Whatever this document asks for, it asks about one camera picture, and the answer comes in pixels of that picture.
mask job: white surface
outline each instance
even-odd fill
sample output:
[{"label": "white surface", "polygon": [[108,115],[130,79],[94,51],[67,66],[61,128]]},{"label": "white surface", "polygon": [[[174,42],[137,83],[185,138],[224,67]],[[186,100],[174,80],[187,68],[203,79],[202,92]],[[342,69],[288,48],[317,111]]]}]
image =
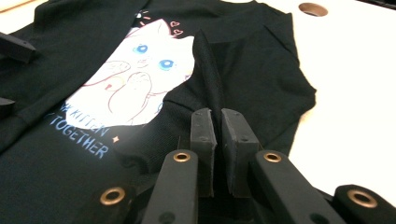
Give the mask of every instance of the white surface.
[{"label": "white surface", "polygon": [[[30,23],[37,0],[0,13],[0,32]],[[325,17],[300,11],[303,0],[260,0],[291,12],[301,68],[318,90],[290,159],[316,188],[371,189],[396,205],[396,11],[353,0],[313,0]]]}]

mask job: black t-shirt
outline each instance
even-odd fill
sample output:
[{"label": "black t-shirt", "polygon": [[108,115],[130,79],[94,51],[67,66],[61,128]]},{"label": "black t-shirt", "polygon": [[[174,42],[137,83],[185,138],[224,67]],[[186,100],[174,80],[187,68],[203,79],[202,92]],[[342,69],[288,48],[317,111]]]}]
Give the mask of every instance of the black t-shirt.
[{"label": "black t-shirt", "polygon": [[[299,69],[290,15],[256,2],[115,2],[69,0],[42,5],[33,25],[17,32],[37,47],[32,64],[0,62],[0,95],[19,103],[13,115],[0,123],[5,137],[0,156],[0,189],[5,198],[0,202],[1,222],[70,223],[98,191],[139,185],[139,173],[158,172],[164,156],[177,149],[180,139],[189,139],[195,110],[212,110],[217,137],[220,110],[237,110],[264,147],[288,153],[299,117],[314,105],[315,90]],[[155,63],[164,72],[183,71],[185,79],[178,79],[180,85],[174,89],[155,91],[154,78],[162,79],[150,76],[151,70],[120,75],[133,67],[146,69],[146,62],[155,57],[137,63],[112,58],[117,45],[139,37],[152,24],[168,33],[166,40],[177,42],[172,45],[175,51],[192,44],[189,73],[184,54],[172,60],[164,54]],[[139,41],[126,53],[142,57],[151,46],[160,52],[169,47],[162,40]],[[187,43],[186,47],[180,48],[180,43]],[[102,68],[109,69],[110,76],[101,77]],[[113,107],[130,80],[140,83],[145,97],[122,98],[121,106]],[[152,85],[145,89],[147,83]],[[96,87],[100,94],[85,92]],[[89,98],[81,103],[80,96]],[[105,107],[96,103],[103,97],[107,97]],[[97,108],[112,113],[129,105],[140,107],[132,108],[134,115],[128,113],[128,119],[119,120],[123,113],[108,123],[96,118],[105,113]]]}]

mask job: cat face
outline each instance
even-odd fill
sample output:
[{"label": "cat face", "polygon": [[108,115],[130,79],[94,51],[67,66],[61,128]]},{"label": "cat face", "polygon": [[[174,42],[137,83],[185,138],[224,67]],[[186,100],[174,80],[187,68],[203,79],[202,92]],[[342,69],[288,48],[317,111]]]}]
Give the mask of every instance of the cat face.
[{"label": "cat face", "polygon": [[[133,29],[107,62],[66,102],[106,127],[152,120],[167,92],[190,77],[193,37],[175,39],[163,20]],[[67,116],[69,124],[84,127]]]}]

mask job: gold rivet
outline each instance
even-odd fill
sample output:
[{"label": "gold rivet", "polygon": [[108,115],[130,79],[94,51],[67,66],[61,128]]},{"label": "gold rivet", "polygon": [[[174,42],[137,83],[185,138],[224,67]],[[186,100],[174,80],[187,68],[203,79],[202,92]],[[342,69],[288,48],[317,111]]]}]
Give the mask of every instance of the gold rivet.
[{"label": "gold rivet", "polygon": [[191,158],[190,154],[184,152],[177,153],[174,156],[174,160],[178,162],[189,161],[190,158]]},{"label": "gold rivet", "polygon": [[265,153],[264,158],[270,162],[280,162],[282,160],[282,158],[279,155],[277,155],[273,152]]},{"label": "gold rivet", "polygon": [[[117,197],[114,199],[109,199],[108,195],[111,193],[117,193]],[[125,197],[125,190],[119,187],[107,189],[100,197],[100,203],[103,205],[113,205],[119,203]]]},{"label": "gold rivet", "polygon": [[350,200],[352,200],[352,202],[361,205],[363,207],[375,208],[378,206],[378,203],[376,199],[373,198],[373,196],[358,189],[350,189],[347,192],[347,196],[349,197]]}]

